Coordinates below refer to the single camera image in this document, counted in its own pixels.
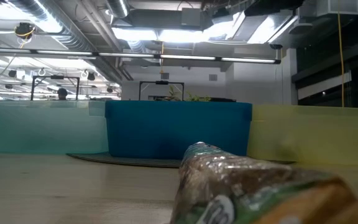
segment teal translucent partition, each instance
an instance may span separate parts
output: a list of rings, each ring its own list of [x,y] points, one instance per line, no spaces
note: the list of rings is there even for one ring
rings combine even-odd
[[[106,151],[104,102],[0,101],[0,152]]]

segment white wall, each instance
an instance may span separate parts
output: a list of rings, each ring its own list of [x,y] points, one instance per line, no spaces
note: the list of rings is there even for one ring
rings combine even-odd
[[[139,82],[140,81],[157,81],[160,80],[160,67],[140,68],[135,66],[128,66],[127,71],[132,75],[135,81],[124,82],[122,84],[122,100],[137,100],[139,97]],[[170,82],[184,82],[185,83],[185,99],[188,97],[187,91],[192,95],[209,96],[209,97],[226,97],[225,89],[225,73],[220,71],[220,68],[199,68],[191,67],[164,67],[164,72],[170,74]],[[209,74],[217,74],[218,80],[216,82],[209,81]],[[146,83],[142,85],[142,89],[147,86]],[[150,84],[143,92],[141,100],[148,100],[149,96],[168,96],[168,86]]]
[[[139,81],[160,80],[160,67],[127,67],[135,81],[122,84],[122,100],[137,100],[139,97]],[[198,96],[229,98],[238,102],[253,104],[296,105],[297,92],[291,82],[296,73],[296,50],[288,49],[280,65],[234,63],[226,73],[219,68],[164,67],[170,73],[170,82],[185,83],[186,91]],[[209,81],[209,74],[217,74],[218,81]],[[168,86],[149,85],[143,92],[141,100],[149,96],[167,96]]]
[[[291,83],[295,73],[296,52],[292,49],[280,65],[234,63],[226,72],[226,96],[253,104],[295,105],[296,91]]]

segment black frame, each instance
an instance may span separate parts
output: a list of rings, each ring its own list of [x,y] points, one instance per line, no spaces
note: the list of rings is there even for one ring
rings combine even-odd
[[[140,81],[139,82],[139,99],[140,100],[140,96],[142,94],[141,90],[142,90],[142,84],[143,83],[154,83],[156,85],[169,85],[169,84],[180,84],[181,85],[181,100],[184,101],[185,100],[185,83],[181,83],[181,82],[166,82],[166,81]]]
[[[51,78],[51,79],[64,79],[64,78],[74,78],[77,79],[77,88],[76,88],[76,93],[75,93],[75,100],[78,100],[78,92],[80,90],[80,78],[79,77],[64,77],[61,75],[46,75],[46,76],[40,76],[40,75],[34,75],[32,77],[32,84],[31,84],[31,98],[30,100],[34,100],[34,89],[35,87],[37,87],[37,84],[35,84],[35,80],[38,78],[42,78],[42,81],[46,78]]]

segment green plant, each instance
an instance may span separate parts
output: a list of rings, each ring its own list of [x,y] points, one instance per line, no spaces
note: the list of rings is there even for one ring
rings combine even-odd
[[[169,86],[169,95],[163,99],[163,101],[180,101],[179,97],[177,97],[178,92],[173,90],[173,85]]]
[[[189,91],[186,91],[187,95],[189,95],[189,97],[186,99],[186,101],[211,101],[211,97],[206,96],[206,97],[199,97],[197,95],[192,95]]]

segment dark mat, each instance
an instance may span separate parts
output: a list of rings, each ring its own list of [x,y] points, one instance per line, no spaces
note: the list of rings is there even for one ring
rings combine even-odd
[[[179,168],[180,160],[171,159],[133,159],[113,157],[108,152],[83,154],[83,153],[68,153],[68,156],[83,159],[86,161],[103,162],[108,164],[129,165],[129,166],[145,166],[145,167],[160,167],[160,168]]]

